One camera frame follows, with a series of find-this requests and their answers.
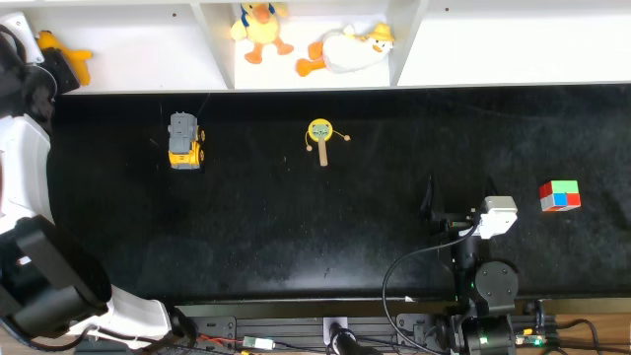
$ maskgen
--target colorful cube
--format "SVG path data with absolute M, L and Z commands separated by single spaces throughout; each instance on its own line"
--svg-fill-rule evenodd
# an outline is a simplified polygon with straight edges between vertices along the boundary
M 575 180 L 547 182 L 539 188 L 543 212 L 569 211 L 581 207 L 579 184 Z

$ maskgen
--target wooden handle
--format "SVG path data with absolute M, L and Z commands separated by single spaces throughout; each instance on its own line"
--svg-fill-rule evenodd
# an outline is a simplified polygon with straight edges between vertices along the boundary
M 326 167 L 328 165 L 328 159 L 326 159 L 326 141 L 324 141 L 324 138 L 317 140 L 317 149 L 319 150 L 319 164 Z

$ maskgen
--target duck's beak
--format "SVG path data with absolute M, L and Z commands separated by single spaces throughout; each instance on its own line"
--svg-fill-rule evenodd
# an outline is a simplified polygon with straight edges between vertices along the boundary
M 269 13 L 269 5 L 267 3 L 260 4 L 254 8 L 253 11 L 254 18 L 262 24 L 267 24 L 269 22 L 269 17 L 271 14 Z

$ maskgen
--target toy construction vehicle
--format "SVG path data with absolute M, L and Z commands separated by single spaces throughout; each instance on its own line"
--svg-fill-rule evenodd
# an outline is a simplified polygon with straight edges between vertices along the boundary
M 197 125 L 197 118 L 189 113 L 174 113 L 169 126 L 169 161 L 171 168 L 200 169 L 204 165 L 206 132 Z

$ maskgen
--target black table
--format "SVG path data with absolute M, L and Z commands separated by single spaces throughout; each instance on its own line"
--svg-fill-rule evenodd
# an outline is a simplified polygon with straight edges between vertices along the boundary
M 427 175 L 451 210 L 477 207 L 491 177 L 519 207 L 491 251 L 519 269 L 521 297 L 625 296 L 628 88 L 66 96 L 48 163 L 52 212 L 113 284 L 141 297 L 371 298 L 397 257 L 441 242 L 418 218 Z M 204 173 L 170 169 L 176 111 L 206 129 Z M 327 168 L 305 150 L 317 117 L 352 137 L 329 141 Z M 542 214 L 538 187 L 550 179 L 577 180 L 583 207 Z M 390 285 L 453 298 L 436 253 Z

